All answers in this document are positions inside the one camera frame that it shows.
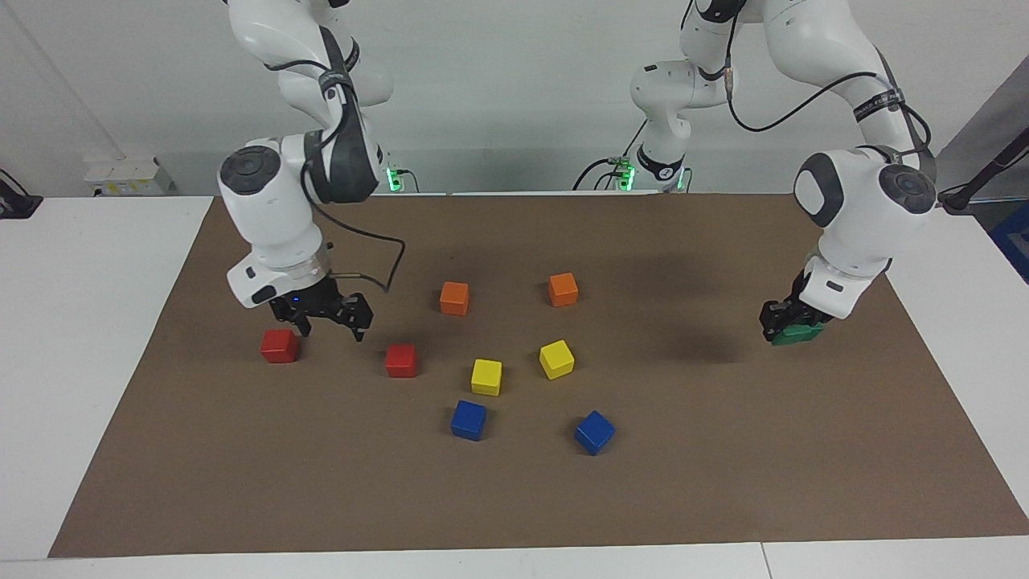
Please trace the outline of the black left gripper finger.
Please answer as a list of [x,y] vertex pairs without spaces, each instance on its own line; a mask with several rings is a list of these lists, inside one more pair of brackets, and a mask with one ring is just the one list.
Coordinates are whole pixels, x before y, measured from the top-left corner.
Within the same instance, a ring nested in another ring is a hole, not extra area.
[[761,307],[762,337],[769,343],[786,343],[790,327],[794,325],[793,299],[768,301]]

